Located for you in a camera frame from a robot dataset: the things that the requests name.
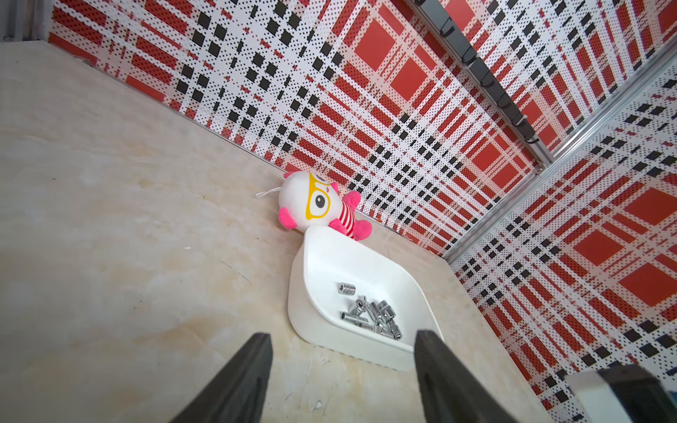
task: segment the stuffed animal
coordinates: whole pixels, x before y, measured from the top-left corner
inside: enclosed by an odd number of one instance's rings
[[[372,224],[355,219],[362,196],[351,191],[343,199],[339,185],[326,183],[308,172],[289,172],[280,190],[278,217],[282,226],[305,232],[311,226],[325,225],[357,241],[372,234]]]

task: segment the pink arm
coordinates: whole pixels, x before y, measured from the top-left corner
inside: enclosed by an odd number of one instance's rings
[[[297,225],[294,218],[289,214],[289,210],[286,207],[282,207],[278,212],[278,218],[280,223],[287,229],[294,229]]]
[[[329,223],[329,227],[332,228],[335,231],[341,232],[343,235],[348,233],[348,229],[345,229],[345,226],[341,223],[340,220],[334,219]]]

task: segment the red plaid wall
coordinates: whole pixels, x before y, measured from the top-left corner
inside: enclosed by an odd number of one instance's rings
[[[677,391],[677,64],[454,265],[555,422],[564,375],[639,363]]]
[[[539,4],[447,9],[552,149],[674,32],[675,0],[609,16]],[[360,191],[362,211],[436,254],[533,168],[403,0],[56,0],[49,40],[283,169]]]
[[[675,0],[441,3],[551,150],[677,31]]]
[[[57,0],[50,42],[436,254],[532,168],[402,2]]]

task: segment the chrome socket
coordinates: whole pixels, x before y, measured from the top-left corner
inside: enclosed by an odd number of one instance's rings
[[[378,310],[385,318],[385,321],[391,321],[395,317],[393,308],[388,304],[388,302],[386,302],[386,300],[383,300],[378,304]]]
[[[378,333],[381,336],[385,336],[386,338],[395,339],[394,334],[392,334],[390,331],[385,330],[384,328],[381,328],[381,327],[378,328],[378,331],[376,333]]]
[[[362,300],[362,298],[357,298],[357,300],[355,300],[353,303],[353,308],[350,309],[350,314],[359,316],[365,311],[367,311],[366,301]]]
[[[345,311],[341,312],[341,320],[349,321],[353,325],[357,326],[361,324],[369,324],[369,321],[366,318],[346,313]]]
[[[338,284],[338,293],[343,295],[355,295],[355,285]]]
[[[374,320],[376,326],[386,325],[387,322],[385,320],[385,317],[383,317],[383,314],[380,312],[375,302],[372,301],[371,303],[369,303],[369,307],[367,308],[367,310],[371,310],[369,312],[369,316],[372,318],[372,320]]]
[[[360,327],[360,328],[362,328],[362,329],[366,329],[366,330],[368,330],[369,332],[374,332],[374,331],[375,331],[374,326],[371,326],[369,323],[362,323],[361,321],[359,321],[359,322],[357,322],[356,326],[358,326],[358,327]]]
[[[402,339],[402,332],[399,330],[399,326],[395,324],[395,320],[390,321],[390,332],[394,340]]]

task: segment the pink ear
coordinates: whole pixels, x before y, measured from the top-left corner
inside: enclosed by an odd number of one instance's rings
[[[280,209],[278,212],[278,218],[280,219],[282,226],[287,229],[294,229],[296,226],[298,226],[292,215],[289,214],[289,210],[287,210],[286,207],[282,207]]]

